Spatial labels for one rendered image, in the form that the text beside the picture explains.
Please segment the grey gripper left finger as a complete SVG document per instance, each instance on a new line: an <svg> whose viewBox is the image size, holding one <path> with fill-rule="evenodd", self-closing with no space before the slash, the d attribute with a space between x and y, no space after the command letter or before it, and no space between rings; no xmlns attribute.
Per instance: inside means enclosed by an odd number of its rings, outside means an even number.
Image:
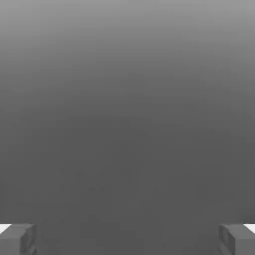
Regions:
<svg viewBox="0 0 255 255"><path fill-rule="evenodd" d="M37 226L0 224L0 255L37 255Z"/></svg>

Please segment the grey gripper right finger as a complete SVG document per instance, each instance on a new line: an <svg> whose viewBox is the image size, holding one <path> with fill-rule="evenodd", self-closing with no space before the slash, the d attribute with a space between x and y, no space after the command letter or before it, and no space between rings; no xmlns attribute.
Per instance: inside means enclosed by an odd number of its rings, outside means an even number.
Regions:
<svg viewBox="0 0 255 255"><path fill-rule="evenodd" d="M218 255L255 255L255 224L220 224Z"/></svg>

